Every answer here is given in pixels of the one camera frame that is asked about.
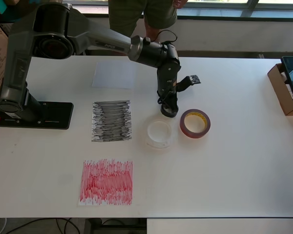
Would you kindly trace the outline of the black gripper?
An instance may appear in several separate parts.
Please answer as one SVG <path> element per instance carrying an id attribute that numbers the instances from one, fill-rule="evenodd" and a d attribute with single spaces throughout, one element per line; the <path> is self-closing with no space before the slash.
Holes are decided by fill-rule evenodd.
<path id="1" fill-rule="evenodd" d="M 162 111 L 179 111 L 176 84 L 158 84 L 157 94 L 159 97 L 157 102 L 161 105 Z"/>

